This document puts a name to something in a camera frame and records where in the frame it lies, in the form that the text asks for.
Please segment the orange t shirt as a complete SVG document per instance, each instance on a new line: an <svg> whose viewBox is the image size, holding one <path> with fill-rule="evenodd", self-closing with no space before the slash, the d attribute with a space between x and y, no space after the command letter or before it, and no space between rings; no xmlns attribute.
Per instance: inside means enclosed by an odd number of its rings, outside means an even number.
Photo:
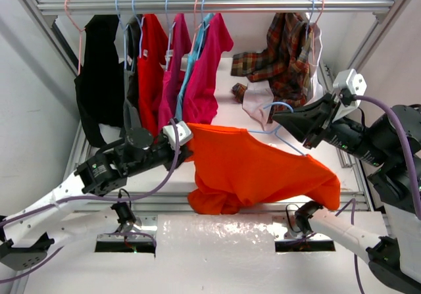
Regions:
<svg viewBox="0 0 421 294"><path fill-rule="evenodd" d="M243 208L304 195L339 208L338 177L310 155L260 142L246 129L188 124L196 188L187 196L199 214L235 214Z"/></svg>

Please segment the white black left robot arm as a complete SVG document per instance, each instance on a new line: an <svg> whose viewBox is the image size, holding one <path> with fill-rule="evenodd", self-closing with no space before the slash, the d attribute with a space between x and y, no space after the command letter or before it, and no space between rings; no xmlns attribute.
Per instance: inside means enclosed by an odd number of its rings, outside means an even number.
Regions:
<svg viewBox="0 0 421 294"><path fill-rule="evenodd" d="M50 250L59 250L84 237L102 233L132 235L137 219L130 202L157 192L109 197L126 186L128 178L158 166L167 175L191 155L187 143L193 133L185 122L171 122L157 137L144 128L98 150L63 182L24 210L1 217L1 264L15 271L43 262Z"/></svg>

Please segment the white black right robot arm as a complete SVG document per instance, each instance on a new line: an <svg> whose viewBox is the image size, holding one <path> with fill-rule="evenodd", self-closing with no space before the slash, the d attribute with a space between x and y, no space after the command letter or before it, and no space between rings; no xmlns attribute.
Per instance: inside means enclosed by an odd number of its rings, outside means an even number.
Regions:
<svg viewBox="0 0 421 294"><path fill-rule="evenodd" d="M329 214L315 199L295 212L305 235L327 235L363 260L385 286L401 293L420 292L420 106L395 105L367 97L383 110L371 126L339 117L340 106L360 101L352 95L319 101L273 115L307 149L321 141L376 168L368 180L384 205L390 236L367 232Z"/></svg>

